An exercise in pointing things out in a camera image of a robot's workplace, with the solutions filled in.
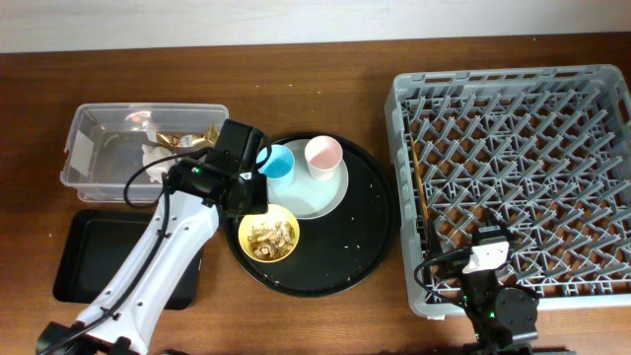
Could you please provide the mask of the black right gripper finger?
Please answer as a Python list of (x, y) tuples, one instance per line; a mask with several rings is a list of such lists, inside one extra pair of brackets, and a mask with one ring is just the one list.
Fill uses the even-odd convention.
[(427, 228), (428, 239), (428, 257), (434, 258), (440, 256), (443, 253), (440, 238), (436, 231), (435, 223), (430, 220)]
[(495, 232), (495, 231), (506, 232), (507, 231), (507, 225), (497, 218), (496, 212), (494, 210), (486, 209), (485, 218), (486, 218), (485, 227), (489, 231), (491, 232)]

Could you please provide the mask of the food scraps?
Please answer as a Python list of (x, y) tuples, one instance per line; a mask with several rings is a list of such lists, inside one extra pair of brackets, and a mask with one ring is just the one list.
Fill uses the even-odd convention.
[(296, 245), (297, 235), (289, 222), (262, 223), (252, 228), (247, 236), (248, 245), (256, 258), (265, 261), (277, 260)]

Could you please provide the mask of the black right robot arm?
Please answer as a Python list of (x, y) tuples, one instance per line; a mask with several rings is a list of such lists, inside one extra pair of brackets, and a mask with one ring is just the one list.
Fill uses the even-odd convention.
[[(483, 225), (472, 233), (468, 246), (444, 252), (439, 246), (436, 223), (426, 224), (429, 255), (413, 271), (416, 283), (426, 293), (462, 310), (471, 321), (476, 341), (462, 346), (463, 354), (554, 355), (567, 354), (563, 348), (534, 349), (539, 297), (521, 285), (503, 285), (497, 271), (507, 265), (516, 237), (493, 212), (485, 212)], [(438, 268), (460, 286), (460, 300), (454, 301), (424, 285), (421, 275)]]

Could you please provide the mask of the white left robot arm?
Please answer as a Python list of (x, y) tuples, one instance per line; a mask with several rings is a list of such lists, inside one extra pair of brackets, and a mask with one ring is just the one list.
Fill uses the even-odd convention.
[(260, 152), (271, 152), (267, 136), (227, 119), (214, 146), (174, 155), (152, 219), (129, 256), (72, 325), (44, 329), (36, 353), (147, 353), (175, 286), (222, 223), (267, 212)]

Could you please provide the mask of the white napkin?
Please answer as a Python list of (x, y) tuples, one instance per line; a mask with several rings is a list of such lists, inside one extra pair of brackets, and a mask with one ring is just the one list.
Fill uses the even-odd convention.
[(161, 183), (162, 175), (167, 174), (169, 169), (175, 164), (175, 160), (165, 160), (165, 158), (171, 157), (173, 153), (165, 147), (150, 145), (142, 145), (142, 152), (142, 164), (144, 167), (148, 167), (150, 164), (164, 159), (163, 162), (148, 167), (145, 170), (151, 183)]

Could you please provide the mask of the yellow bowl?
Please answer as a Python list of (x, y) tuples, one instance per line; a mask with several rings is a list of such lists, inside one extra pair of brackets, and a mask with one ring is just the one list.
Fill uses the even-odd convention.
[(276, 205), (276, 204), (269, 204), (268, 210), (265, 214), (246, 215), (242, 218), (239, 224), (240, 246), (243, 252), (254, 261), (259, 261), (263, 263), (273, 263), (273, 262), (277, 262), (286, 258), (289, 254), (293, 252), (292, 250), (284, 257), (277, 260), (272, 260), (272, 261), (260, 260), (256, 258), (255, 255), (252, 253), (247, 242), (247, 236), (250, 234), (251, 229), (258, 227), (262, 223), (273, 223), (273, 222), (289, 222), (295, 229), (295, 232), (297, 235), (296, 245), (294, 246), (293, 250), (298, 245), (298, 242), (300, 240), (300, 226), (296, 217), (287, 208), (283, 206)]

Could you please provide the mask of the gold snack wrapper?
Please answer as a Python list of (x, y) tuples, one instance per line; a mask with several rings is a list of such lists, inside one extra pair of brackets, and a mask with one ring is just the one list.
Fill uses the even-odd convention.
[(220, 131), (217, 126), (209, 126), (203, 133), (164, 133), (153, 124), (147, 125), (145, 133), (150, 142), (165, 148), (192, 149), (214, 147)]

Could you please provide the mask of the light blue cup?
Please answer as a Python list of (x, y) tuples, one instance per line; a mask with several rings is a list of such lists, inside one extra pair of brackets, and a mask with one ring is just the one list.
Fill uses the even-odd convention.
[(284, 145), (273, 144), (271, 153), (263, 148), (256, 157), (258, 170), (266, 175), (267, 183), (274, 189), (289, 187), (295, 176), (295, 157), (293, 152)]

